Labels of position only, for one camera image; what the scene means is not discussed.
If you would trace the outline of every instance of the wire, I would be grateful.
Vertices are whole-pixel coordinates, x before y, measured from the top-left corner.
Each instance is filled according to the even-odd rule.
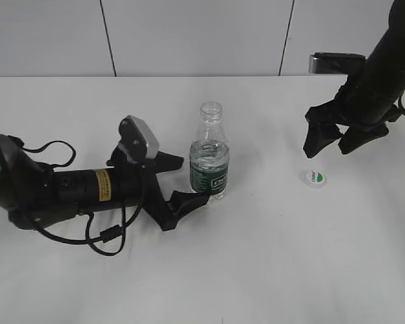
[[[88,242],[88,245],[97,253],[101,255],[105,255],[106,257],[113,257],[116,254],[119,254],[124,247],[124,244],[126,243],[126,206],[123,205],[121,207],[121,243],[120,247],[117,251],[115,252],[107,252],[104,250],[101,250],[98,248],[90,239],[90,227],[92,225],[93,219],[95,218],[95,215],[93,213],[89,213],[88,215],[88,221],[86,225],[86,240]]]
[[[404,107],[404,104],[402,103],[403,96],[404,96],[404,94],[402,93],[401,96],[399,97],[398,106],[399,106],[400,111],[402,112],[402,115],[405,116],[405,107]]]
[[[50,167],[52,167],[53,169],[55,169],[56,167],[68,167],[70,166],[76,158],[76,151],[73,148],[73,146],[71,144],[69,144],[68,142],[65,142],[64,140],[53,140],[52,142],[48,142],[46,143],[44,146],[40,147],[40,148],[36,148],[36,149],[29,149],[29,148],[25,148],[22,147],[21,149],[23,151],[29,152],[29,153],[41,153],[43,151],[45,151],[48,146],[55,144],[55,143],[62,143],[64,145],[66,145],[67,147],[69,147],[72,150],[72,156],[70,157],[69,161],[64,163],[64,164],[51,164]]]

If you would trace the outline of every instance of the white bottle cap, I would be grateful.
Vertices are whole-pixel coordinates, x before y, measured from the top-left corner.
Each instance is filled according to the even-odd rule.
[[[313,189],[320,189],[327,183],[327,178],[321,172],[316,170],[307,170],[303,182]]]

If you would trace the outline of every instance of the white table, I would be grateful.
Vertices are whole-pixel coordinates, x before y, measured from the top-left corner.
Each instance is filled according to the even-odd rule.
[[[208,100],[225,107],[231,148],[221,202],[166,233],[142,212],[114,258],[17,229],[0,209],[0,324],[405,323],[405,118],[348,156],[336,145],[313,160],[302,152],[306,110],[344,80],[0,78],[0,133],[27,147],[67,140],[74,169],[105,165],[129,113],[163,151],[187,155]],[[53,147],[35,159],[68,155]],[[326,187],[299,180],[310,168]],[[186,168],[159,178],[166,198],[188,190]],[[85,222],[51,231],[81,238]]]

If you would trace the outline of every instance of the clear plastic bottle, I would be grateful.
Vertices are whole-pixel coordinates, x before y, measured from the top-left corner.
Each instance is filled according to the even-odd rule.
[[[222,125],[222,106],[204,103],[196,140],[190,146],[190,185],[195,192],[205,192],[214,199],[225,196],[230,148]]]

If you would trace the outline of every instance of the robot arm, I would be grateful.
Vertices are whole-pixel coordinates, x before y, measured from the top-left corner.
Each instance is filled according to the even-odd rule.
[[[334,100],[306,114],[309,129],[303,149],[308,158],[338,139],[341,152],[351,153],[386,136],[386,122],[404,114],[395,102],[405,91],[405,0],[394,1],[389,29],[369,58],[358,64],[359,57],[354,58],[354,68],[349,67],[348,80]],[[349,128],[342,134],[336,124]]]

